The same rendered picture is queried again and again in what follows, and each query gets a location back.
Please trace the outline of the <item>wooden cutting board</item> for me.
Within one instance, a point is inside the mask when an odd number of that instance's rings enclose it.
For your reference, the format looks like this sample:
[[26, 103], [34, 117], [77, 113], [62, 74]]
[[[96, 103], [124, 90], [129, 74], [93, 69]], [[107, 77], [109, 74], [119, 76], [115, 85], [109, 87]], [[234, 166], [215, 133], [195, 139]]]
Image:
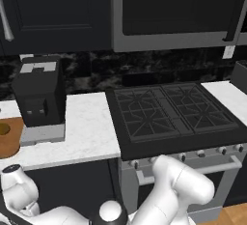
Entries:
[[0, 135], [0, 158], [8, 158], [19, 151], [19, 141], [24, 123], [21, 117], [14, 117], [0, 119], [0, 124], [10, 126], [10, 131], [7, 134]]

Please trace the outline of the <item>yellow-green avocado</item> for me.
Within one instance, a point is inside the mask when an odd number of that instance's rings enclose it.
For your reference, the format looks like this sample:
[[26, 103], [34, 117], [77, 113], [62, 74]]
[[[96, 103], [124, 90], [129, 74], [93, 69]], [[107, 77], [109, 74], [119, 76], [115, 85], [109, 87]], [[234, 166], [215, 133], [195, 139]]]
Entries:
[[10, 131], [10, 126], [8, 124], [0, 124], [0, 135], [5, 135]]

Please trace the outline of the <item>black gas hob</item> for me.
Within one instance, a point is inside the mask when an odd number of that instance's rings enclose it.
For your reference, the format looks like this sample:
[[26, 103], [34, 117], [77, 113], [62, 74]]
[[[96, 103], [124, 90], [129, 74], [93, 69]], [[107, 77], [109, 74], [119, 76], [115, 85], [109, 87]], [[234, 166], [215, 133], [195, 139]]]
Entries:
[[247, 143], [247, 126], [200, 83], [105, 95], [124, 161]]

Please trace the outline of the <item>grey microwave oven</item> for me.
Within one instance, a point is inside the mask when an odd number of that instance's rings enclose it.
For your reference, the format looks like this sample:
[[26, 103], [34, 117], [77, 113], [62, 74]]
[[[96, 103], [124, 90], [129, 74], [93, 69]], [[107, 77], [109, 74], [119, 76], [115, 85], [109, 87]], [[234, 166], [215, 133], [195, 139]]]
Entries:
[[245, 0], [232, 42], [224, 42], [235, 0], [112, 0], [116, 52], [235, 45], [247, 12]]

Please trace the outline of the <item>black coffee machine grey base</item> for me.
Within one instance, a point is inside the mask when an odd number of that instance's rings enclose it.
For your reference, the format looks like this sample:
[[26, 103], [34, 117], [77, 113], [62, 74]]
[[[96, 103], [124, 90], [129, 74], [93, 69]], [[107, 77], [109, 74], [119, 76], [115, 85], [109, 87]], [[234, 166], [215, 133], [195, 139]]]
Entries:
[[20, 146], [64, 141], [67, 95], [59, 58], [24, 58], [12, 88], [24, 123]]

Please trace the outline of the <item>grey oven front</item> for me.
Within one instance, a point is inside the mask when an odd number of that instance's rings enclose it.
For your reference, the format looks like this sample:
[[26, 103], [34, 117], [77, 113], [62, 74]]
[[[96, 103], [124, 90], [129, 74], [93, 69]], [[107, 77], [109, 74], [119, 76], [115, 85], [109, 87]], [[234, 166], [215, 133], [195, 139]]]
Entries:
[[[247, 143], [243, 143], [242, 145], [244, 148], [243, 152], [237, 151], [234, 148], [235, 145], [222, 146], [227, 148], [225, 155], [218, 152], [219, 147], [204, 150], [206, 157], [198, 157], [197, 151], [187, 152], [186, 160], [183, 163], [194, 169], [203, 168], [227, 163], [230, 155], [235, 155], [241, 163], [243, 163], [243, 160], [247, 155]], [[173, 158], [179, 160], [178, 154], [173, 154]], [[134, 160], [139, 161], [139, 166], [137, 169], [129, 165], [130, 161], [121, 162], [122, 171], [120, 175], [120, 186], [123, 196], [123, 203], [129, 214], [137, 211], [153, 188], [153, 183], [140, 185], [136, 175], [138, 170], [142, 170], [145, 177], [153, 176], [149, 158]], [[213, 199], [208, 204], [203, 206], [191, 205], [189, 207], [188, 214], [196, 223], [208, 222], [218, 218], [239, 169], [204, 174], [211, 181], [213, 181], [215, 194]]]

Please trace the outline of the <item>black lower cupboard door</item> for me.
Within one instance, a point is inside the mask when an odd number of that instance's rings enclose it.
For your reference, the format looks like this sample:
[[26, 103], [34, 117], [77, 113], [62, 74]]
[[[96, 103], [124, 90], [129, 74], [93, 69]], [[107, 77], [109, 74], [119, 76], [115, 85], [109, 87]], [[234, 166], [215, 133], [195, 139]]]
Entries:
[[123, 201], [115, 158], [30, 170], [26, 174], [38, 187], [41, 213], [66, 206], [90, 218], [105, 201]]

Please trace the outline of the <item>black cupboard door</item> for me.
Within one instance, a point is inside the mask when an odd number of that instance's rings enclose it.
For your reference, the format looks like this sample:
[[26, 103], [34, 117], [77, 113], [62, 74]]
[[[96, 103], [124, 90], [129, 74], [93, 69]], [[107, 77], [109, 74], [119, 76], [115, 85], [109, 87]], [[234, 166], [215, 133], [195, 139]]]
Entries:
[[66, 206], [90, 218], [105, 201], [123, 201], [115, 158], [30, 170], [26, 174], [38, 187], [41, 213]]
[[111, 47], [111, 0], [3, 0], [14, 40], [0, 54], [47, 54]]

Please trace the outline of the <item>black upper cupboard door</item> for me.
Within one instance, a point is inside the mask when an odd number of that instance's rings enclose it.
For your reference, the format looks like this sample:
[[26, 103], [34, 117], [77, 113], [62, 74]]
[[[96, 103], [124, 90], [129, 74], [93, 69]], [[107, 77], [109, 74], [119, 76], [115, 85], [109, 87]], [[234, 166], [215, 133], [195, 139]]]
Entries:
[[111, 0], [3, 0], [14, 40], [0, 54], [47, 54], [111, 47]]

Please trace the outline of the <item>dark grey appliance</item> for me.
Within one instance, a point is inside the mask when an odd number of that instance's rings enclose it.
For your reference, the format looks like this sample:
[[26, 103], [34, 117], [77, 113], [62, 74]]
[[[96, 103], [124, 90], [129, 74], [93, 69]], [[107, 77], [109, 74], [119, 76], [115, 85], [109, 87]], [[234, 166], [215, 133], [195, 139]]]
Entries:
[[247, 60], [240, 60], [235, 63], [231, 83], [247, 95]]

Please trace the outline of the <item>black lower cupboard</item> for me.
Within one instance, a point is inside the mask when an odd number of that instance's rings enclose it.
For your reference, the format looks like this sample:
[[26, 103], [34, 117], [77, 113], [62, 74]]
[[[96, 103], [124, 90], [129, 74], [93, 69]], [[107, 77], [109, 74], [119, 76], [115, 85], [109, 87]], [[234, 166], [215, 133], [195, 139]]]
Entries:
[[247, 167], [242, 167], [234, 180], [224, 206], [247, 203]]

